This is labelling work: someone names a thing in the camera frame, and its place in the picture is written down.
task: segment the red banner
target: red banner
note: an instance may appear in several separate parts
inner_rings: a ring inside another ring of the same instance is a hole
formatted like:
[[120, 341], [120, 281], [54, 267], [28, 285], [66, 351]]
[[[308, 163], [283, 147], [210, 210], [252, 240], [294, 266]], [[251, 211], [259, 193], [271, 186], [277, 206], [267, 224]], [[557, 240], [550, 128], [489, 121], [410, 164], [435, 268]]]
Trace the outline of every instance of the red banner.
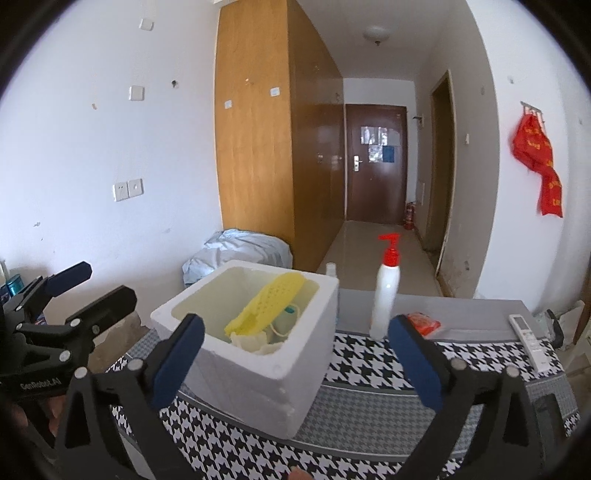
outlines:
[[531, 171], [542, 175], [540, 211], [562, 218], [562, 184], [554, 171], [550, 140], [542, 131], [537, 115], [524, 114], [513, 139], [513, 155]]

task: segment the coat rack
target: coat rack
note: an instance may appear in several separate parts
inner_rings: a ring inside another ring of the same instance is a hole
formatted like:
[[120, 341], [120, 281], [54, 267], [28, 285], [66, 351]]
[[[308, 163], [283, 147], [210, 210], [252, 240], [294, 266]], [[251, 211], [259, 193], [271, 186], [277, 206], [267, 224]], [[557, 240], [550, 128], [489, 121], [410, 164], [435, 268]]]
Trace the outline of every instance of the coat rack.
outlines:
[[540, 110], [539, 108], [536, 108], [533, 105], [530, 105], [529, 103], [525, 103], [525, 102], [521, 102], [521, 105], [523, 106], [523, 113], [534, 113], [538, 117], [538, 120], [540, 121], [540, 125], [542, 126], [542, 130], [544, 131], [544, 135], [545, 135], [546, 134], [546, 122], [544, 122], [544, 114], [542, 113], [542, 110]]

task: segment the finger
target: finger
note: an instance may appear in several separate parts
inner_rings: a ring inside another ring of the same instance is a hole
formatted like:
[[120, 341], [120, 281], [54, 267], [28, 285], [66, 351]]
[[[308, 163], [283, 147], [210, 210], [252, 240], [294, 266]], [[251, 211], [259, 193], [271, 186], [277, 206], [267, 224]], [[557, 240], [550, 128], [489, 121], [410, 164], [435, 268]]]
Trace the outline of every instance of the finger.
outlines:
[[47, 399], [47, 405], [53, 413], [53, 416], [57, 419], [61, 417], [61, 412], [64, 410], [64, 403], [66, 402], [66, 396], [61, 395], [59, 397], [51, 397]]
[[12, 405], [12, 418], [14, 419], [16, 424], [22, 429], [26, 429], [29, 425], [29, 421], [27, 420], [27, 414], [18, 405]]
[[303, 472], [298, 467], [293, 467], [287, 477], [288, 480], [314, 480], [309, 473]]
[[59, 428], [59, 426], [60, 419], [50, 419], [47, 428], [49, 428], [49, 431], [53, 434], [54, 437], [57, 437], [57, 429]]

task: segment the styrofoam box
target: styrofoam box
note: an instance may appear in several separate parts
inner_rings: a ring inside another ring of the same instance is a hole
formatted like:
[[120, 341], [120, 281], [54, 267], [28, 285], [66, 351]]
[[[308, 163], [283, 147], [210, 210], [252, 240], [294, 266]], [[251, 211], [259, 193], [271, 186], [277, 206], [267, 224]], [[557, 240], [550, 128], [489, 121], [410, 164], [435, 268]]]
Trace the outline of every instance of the styrofoam box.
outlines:
[[300, 428], [332, 357], [339, 280], [301, 272], [293, 303], [300, 318], [279, 350], [256, 355], [233, 346], [224, 327], [274, 278], [289, 270], [231, 260], [152, 312], [161, 339], [187, 313], [205, 323], [205, 340], [185, 384], [211, 406], [282, 439]]

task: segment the black clamp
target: black clamp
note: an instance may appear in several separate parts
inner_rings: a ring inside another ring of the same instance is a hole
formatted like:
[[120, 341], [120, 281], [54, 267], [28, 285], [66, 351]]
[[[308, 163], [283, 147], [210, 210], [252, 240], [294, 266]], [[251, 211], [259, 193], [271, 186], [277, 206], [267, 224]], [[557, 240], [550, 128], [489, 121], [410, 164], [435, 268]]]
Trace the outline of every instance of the black clamp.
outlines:
[[76, 368], [87, 365], [93, 340], [135, 310], [137, 298], [118, 287], [68, 317], [64, 325], [36, 325], [55, 298], [88, 280], [81, 262], [51, 277], [38, 277], [0, 310], [0, 388], [19, 404], [44, 440], [53, 446], [47, 415], [38, 402], [64, 395]]
[[483, 404], [476, 432], [454, 480], [522, 480], [542, 467], [534, 409], [519, 369], [480, 372], [461, 358], [448, 360], [405, 316], [390, 321], [388, 339], [427, 407], [436, 411], [423, 438], [393, 478], [436, 480], [460, 436], [470, 409]]
[[204, 338], [202, 319], [188, 314], [145, 360], [134, 358], [121, 370], [104, 374], [93, 375], [85, 367], [76, 370], [56, 440], [66, 480], [143, 480], [119, 436], [113, 406], [123, 408], [157, 479], [203, 477], [185, 460], [157, 412], [174, 400]]

